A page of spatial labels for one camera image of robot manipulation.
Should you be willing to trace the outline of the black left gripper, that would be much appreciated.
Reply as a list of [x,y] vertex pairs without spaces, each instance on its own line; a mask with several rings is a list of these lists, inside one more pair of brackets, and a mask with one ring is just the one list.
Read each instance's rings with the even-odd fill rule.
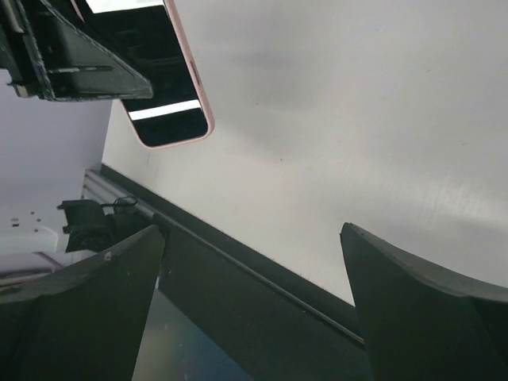
[[1,69],[9,72],[8,85],[19,98],[87,102],[153,96],[150,80],[84,21],[75,2],[24,1],[23,18],[16,1],[1,1]]

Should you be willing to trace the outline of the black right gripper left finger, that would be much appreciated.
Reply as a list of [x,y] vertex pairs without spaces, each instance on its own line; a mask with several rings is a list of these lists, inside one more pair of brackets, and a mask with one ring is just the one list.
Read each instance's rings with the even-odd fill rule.
[[1,290],[3,380],[130,380],[164,254],[154,225]]

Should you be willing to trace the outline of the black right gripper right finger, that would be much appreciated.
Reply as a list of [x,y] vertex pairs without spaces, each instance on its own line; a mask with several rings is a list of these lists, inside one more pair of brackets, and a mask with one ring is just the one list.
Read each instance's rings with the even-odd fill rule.
[[341,247],[376,380],[505,380],[507,289],[401,250],[352,223]]

